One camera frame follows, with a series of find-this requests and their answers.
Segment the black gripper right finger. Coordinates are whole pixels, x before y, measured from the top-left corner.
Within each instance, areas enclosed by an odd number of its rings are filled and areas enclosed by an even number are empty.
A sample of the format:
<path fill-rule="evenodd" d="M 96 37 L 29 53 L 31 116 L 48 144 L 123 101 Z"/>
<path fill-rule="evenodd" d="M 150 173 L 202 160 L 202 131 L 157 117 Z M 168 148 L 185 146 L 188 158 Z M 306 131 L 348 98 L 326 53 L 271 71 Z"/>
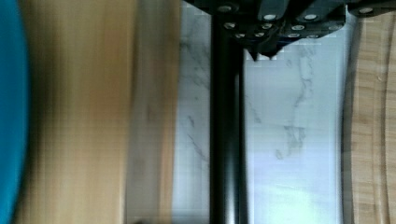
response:
<path fill-rule="evenodd" d="M 340 30 L 347 13 L 370 18 L 395 10 L 395 0 L 276 0 L 281 28 L 276 49 L 302 38 L 321 38 Z"/>

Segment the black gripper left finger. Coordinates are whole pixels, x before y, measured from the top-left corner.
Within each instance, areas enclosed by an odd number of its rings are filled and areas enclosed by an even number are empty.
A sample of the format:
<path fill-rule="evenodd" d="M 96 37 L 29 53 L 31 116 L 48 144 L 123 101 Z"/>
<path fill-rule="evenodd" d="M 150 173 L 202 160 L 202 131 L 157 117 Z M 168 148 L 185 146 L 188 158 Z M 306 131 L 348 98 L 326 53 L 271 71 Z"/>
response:
<path fill-rule="evenodd" d="M 282 35 L 290 0 L 184 0 L 213 16 L 227 34 L 256 61 L 269 58 L 291 43 Z"/>

